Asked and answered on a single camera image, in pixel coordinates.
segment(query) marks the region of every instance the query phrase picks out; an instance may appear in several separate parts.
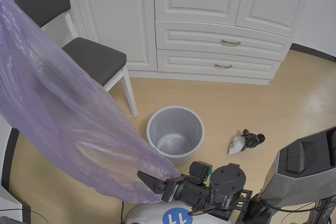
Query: metal handle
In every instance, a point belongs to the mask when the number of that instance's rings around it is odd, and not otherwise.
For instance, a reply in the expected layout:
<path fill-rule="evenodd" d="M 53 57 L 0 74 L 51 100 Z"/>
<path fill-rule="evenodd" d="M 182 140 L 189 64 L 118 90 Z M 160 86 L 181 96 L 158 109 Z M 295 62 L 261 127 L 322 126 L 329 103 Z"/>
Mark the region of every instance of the metal handle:
<path fill-rule="evenodd" d="M 219 65 L 219 64 L 215 63 L 215 66 L 219 67 L 219 68 L 231 68 L 232 64 L 230 64 L 229 66 L 222 66 L 222 65 Z"/>
<path fill-rule="evenodd" d="M 230 45 L 240 45 L 240 41 L 238 42 L 229 42 L 229 41 L 225 41 L 224 39 L 221 40 L 222 43 L 225 43 L 225 44 L 230 44 Z"/>

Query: blue circular logo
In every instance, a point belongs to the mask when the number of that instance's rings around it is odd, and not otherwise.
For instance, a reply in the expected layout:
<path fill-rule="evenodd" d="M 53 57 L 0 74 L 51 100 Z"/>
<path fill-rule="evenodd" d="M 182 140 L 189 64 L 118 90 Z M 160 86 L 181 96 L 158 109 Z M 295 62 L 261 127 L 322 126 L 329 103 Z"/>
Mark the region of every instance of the blue circular logo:
<path fill-rule="evenodd" d="M 169 209 L 162 218 L 163 224 L 192 224 L 193 217 L 188 216 L 188 210 L 184 208 Z"/>

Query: chair backrest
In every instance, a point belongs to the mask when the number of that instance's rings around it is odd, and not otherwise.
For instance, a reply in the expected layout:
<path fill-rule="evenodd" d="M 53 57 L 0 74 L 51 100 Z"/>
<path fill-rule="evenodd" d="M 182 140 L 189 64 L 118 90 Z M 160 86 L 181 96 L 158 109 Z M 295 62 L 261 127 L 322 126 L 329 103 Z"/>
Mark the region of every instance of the chair backrest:
<path fill-rule="evenodd" d="M 14 0 L 40 27 L 71 8 L 70 0 Z"/>

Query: cabinet base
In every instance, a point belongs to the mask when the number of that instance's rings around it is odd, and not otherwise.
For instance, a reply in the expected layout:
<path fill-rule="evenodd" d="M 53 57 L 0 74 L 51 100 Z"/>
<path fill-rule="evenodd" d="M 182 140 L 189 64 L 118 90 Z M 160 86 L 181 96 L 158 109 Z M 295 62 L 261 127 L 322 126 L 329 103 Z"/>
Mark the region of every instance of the cabinet base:
<path fill-rule="evenodd" d="M 268 85 L 269 82 L 271 81 L 270 79 L 244 78 L 240 76 L 204 75 L 204 74 L 158 72 L 158 71 L 143 71 L 143 70 L 128 70 L 128 74 L 130 78 L 180 79 L 180 80 L 244 83 L 244 84 L 256 84 L 256 85 Z"/>

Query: crumpled black plastic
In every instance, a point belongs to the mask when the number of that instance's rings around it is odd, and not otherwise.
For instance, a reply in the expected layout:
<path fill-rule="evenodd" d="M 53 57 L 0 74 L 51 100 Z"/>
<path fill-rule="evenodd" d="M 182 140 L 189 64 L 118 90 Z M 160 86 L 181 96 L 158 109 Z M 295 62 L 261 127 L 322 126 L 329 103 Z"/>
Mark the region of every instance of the crumpled black plastic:
<path fill-rule="evenodd" d="M 241 136 L 245 138 L 245 145 L 243 146 L 241 151 L 244 151 L 247 148 L 254 148 L 265 141 L 265 136 L 263 134 L 256 135 L 250 133 L 248 129 L 243 130 L 243 134 Z"/>

